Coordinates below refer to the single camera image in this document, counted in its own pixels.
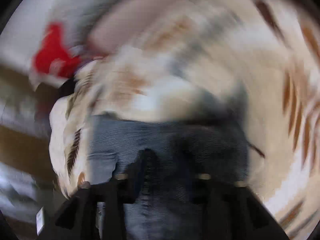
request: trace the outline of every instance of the red object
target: red object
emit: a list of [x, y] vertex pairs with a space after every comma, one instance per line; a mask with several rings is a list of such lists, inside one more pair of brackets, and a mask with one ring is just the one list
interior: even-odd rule
[[80, 57], [71, 57], [62, 45], [62, 25], [48, 25], [42, 47], [34, 57], [37, 72], [69, 78], [76, 71]]

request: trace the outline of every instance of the red cloth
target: red cloth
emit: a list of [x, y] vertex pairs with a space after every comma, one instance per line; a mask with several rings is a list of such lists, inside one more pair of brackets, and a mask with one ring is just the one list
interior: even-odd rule
[[63, 46], [62, 31], [59, 23], [48, 25], [42, 47], [34, 57], [34, 67], [38, 73], [69, 78], [76, 71], [80, 57], [71, 57]]

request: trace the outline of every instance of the gray cloth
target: gray cloth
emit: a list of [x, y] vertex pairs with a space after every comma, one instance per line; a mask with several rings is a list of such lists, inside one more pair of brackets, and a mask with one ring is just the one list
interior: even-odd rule
[[157, 166], [147, 168], [138, 199], [124, 208], [128, 239], [200, 239], [202, 206], [189, 201], [182, 155], [198, 172], [223, 182], [247, 176], [247, 142], [235, 122], [201, 126], [92, 118], [92, 184], [108, 181], [113, 171], [124, 172], [140, 150], [156, 153]]

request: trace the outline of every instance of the pink fabric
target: pink fabric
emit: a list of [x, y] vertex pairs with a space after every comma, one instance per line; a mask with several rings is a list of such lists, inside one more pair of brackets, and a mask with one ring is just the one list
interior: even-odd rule
[[142, 32], [176, 0], [123, 0], [104, 15], [88, 36], [90, 48], [102, 55], [114, 53]]

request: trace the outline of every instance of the pink pillow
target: pink pillow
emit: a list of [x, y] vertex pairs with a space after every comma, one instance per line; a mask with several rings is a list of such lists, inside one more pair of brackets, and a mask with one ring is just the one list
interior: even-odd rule
[[142, 32], [177, 0], [123, 0], [116, 4], [93, 27], [88, 36], [89, 47], [108, 55]]

